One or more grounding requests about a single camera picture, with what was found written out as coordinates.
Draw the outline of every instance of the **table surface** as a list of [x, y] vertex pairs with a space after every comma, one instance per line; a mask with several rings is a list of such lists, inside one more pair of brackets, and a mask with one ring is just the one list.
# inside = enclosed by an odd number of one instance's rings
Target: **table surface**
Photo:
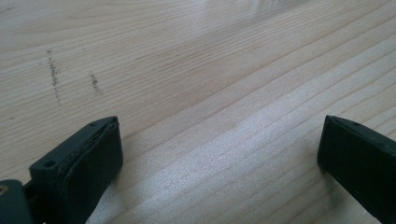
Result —
[[88, 223], [377, 223], [316, 156], [325, 115], [396, 138], [395, 16], [395, 0], [3, 0], [0, 177], [26, 183], [117, 115], [124, 165]]

